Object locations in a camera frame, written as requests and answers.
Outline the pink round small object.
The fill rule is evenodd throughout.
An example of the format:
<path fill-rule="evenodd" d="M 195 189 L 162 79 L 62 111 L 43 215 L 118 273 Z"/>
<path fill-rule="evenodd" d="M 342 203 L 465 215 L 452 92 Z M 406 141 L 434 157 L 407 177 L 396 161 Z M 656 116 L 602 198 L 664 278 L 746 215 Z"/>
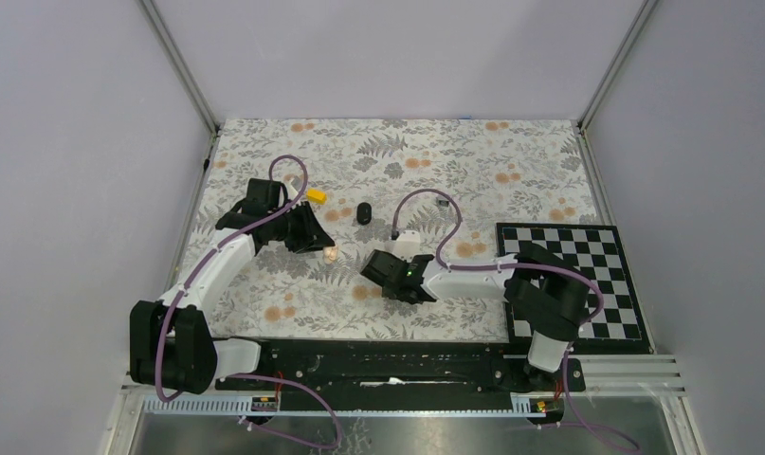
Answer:
<path fill-rule="evenodd" d="M 338 257 L 339 249 L 337 246 L 327 246 L 323 250 L 323 260 L 327 264 L 333 264 Z"/>

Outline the black earbud charging case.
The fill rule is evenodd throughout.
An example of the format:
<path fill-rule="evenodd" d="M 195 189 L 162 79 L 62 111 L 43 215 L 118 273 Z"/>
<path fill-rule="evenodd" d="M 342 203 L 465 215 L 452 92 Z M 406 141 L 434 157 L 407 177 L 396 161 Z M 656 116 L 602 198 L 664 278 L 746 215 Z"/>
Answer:
<path fill-rule="evenodd" d="M 355 219 L 361 226 L 367 226 L 373 220 L 373 208 L 367 202 L 361 202 L 357 205 Z"/>

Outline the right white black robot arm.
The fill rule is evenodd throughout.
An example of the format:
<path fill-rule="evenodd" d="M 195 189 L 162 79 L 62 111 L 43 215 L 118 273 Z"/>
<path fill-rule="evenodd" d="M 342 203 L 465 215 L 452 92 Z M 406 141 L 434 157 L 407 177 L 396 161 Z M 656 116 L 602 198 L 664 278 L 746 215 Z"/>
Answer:
<path fill-rule="evenodd" d="M 375 250 L 361 275 L 378 285 L 384 298 L 409 304 L 460 298 L 508 302 L 531 329 L 523 375 L 539 391 L 560 379 L 580 327 L 604 307 L 597 284 L 535 243 L 487 263 L 450 264 L 428 254 L 405 260 Z"/>

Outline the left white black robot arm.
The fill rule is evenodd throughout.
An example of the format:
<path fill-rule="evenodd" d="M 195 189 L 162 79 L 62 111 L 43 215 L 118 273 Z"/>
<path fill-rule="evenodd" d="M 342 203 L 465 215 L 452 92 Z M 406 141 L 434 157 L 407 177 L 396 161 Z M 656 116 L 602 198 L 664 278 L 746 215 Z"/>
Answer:
<path fill-rule="evenodd" d="M 129 315 L 130 378 L 157 387 L 169 401 L 200 394 L 238 374 L 253 390 L 268 386 L 274 365 L 256 341 L 213 338 L 207 316 L 237 274 L 270 243 L 295 254 L 326 252 L 335 241 L 311 205 L 280 181 L 252 178 L 246 196 L 217 222 L 210 245 L 189 275 L 158 300 L 140 300 Z"/>

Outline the yellow small object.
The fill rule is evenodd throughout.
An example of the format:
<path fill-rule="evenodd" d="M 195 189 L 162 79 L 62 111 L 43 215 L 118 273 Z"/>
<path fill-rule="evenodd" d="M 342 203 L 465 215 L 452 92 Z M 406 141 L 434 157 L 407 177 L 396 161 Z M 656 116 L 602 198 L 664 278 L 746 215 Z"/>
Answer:
<path fill-rule="evenodd" d="M 316 189 L 309 189 L 305 196 L 308 202 L 318 205 L 324 205 L 328 199 L 328 196 L 324 191 Z"/>

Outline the floral patterned table mat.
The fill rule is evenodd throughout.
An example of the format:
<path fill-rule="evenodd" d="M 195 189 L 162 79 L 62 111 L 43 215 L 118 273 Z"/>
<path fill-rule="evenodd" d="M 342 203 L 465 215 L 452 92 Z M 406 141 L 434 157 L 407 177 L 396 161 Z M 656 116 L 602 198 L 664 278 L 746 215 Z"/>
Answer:
<path fill-rule="evenodd" d="M 307 176 L 327 194 L 314 212 L 339 254 L 327 264 L 321 253 L 265 246 L 208 316 L 217 337 L 504 341 L 499 302 L 386 300 L 360 269 L 393 228 L 419 232 L 424 253 L 490 259 L 498 222 L 601 220 L 568 120 L 230 119 L 209 163 L 185 269 L 249 179 L 268 176 Z M 451 206 L 438 207 L 437 197 Z M 361 202 L 373 208 L 367 226 L 355 219 Z"/>

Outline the black white checkerboard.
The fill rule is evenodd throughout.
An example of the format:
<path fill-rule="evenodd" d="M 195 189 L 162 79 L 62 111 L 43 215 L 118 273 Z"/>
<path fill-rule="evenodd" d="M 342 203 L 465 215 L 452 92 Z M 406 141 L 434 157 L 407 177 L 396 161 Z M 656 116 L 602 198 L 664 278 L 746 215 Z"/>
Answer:
<path fill-rule="evenodd" d="M 580 328 L 579 350 L 647 353 L 649 338 L 616 227 L 598 225 L 498 223 L 501 256 L 535 244 L 573 265 L 604 295 L 603 311 Z"/>

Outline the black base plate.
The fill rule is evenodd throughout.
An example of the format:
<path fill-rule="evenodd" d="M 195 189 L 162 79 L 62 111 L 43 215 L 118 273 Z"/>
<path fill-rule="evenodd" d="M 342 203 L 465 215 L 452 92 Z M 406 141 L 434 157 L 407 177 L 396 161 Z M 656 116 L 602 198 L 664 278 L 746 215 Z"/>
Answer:
<path fill-rule="evenodd" d="M 301 383 L 340 411 L 505 411 L 514 394 L 583 392 L 579 361 L 565 373 L 530 372 L 523 342 L 265 339 L 254 379 L 220 391 L 270 391 L 283 410 L 320 410 Z"/>

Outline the left aluminium frame post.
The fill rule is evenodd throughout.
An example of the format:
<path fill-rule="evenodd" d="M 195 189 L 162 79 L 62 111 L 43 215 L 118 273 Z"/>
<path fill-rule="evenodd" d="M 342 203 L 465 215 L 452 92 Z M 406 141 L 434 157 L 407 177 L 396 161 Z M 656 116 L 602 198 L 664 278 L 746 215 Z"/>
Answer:
<path fill-rule="evenodd" d="M 142 10 L 149 28 L 152 30 L 159 46 L 162 48 L 168 59 L 182 89 L 190 99 L 193 110 L 200 118 L 209 134 L 216 137 L 220 132 L 221 122 L 214 115 L 200 85 L 197 83 L 197 80 L 184 58 L 180 47 L 176 43 L 157 2 L 154 0 L 136 0 L 136 3 Z"/>

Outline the aluminium frame post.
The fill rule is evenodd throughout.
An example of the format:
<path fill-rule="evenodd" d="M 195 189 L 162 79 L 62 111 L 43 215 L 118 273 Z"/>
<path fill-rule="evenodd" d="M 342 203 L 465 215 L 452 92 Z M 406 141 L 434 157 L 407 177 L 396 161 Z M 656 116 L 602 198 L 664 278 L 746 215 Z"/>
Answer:
<path fill-rule="evenodd" d="M 637 44 L 644 29 L 649 23 L 655 9 L 659 6 L 659 0 L 644 0 L 634 18 L 632 19 L 628 30 L 617 47 L 617 50 L 610 60 L 607 70 L 597 85 L 594 94 L 587 107 L 584 109 L 583 114 L 577 122 L 577 128 L 581 132 L 585 132 L 593 123 L 596 114 L 604 102 L 606 96 L 610 91 L 610 87 L 614 84 L 617 76 L 619 75 L 621 68 L 627 61 L 630 52 Z"/>
<path fill-rule="evenodd" d="M 176 43 L 157 2 L 154 0 L 136 0 L 136 3 L 142 10 L 149 28 L 152 30 L 159 46 L 162 48 L 168 59 L 182 89 L 190 99 L 193 110 L 200 118 L 209 134 L 216 137 L 220 132 L 221 122 L 214 115 L 200 85 L 197 83 L 197 80 L 184 58 L 180 47 Z"/>

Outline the right aluminium frame post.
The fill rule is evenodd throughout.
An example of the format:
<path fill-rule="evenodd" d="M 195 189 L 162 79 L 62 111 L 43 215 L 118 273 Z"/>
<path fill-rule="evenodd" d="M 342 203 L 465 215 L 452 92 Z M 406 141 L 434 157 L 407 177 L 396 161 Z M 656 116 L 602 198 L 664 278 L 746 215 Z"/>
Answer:
<path fill-rule="evenodd" d="M 659 0 L 644 0 L 634 18 L 632 19 L 628 30 L 617 47 L 617 50 L 610 60 L 607 70 L 597 85 L 594 94 L 587 107 L 584 109 L 583 114 L 577 122 L 577 128 L 581 132 L 585 132 L 593 123 L 596 114 L 604 102 L 606 96 L 610 91 L 610 87 L 614 84 L 617 76 L 619 75 L 621 68 L 627 61 L 630 52 L 637 44 L 644 29 L 649 23 L 655 9 L 659 6 Z"/>

